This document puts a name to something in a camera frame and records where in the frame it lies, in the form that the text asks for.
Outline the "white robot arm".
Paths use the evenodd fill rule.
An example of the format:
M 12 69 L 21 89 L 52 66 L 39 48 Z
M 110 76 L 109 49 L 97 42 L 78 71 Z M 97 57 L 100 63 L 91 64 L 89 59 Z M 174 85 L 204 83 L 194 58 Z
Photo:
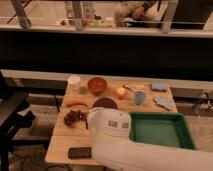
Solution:
M 87 116 L 92 157 L 115 171 L 213 171 L 213 152 L 134 142 L 131 116 L 110 108 L 93 108 Z

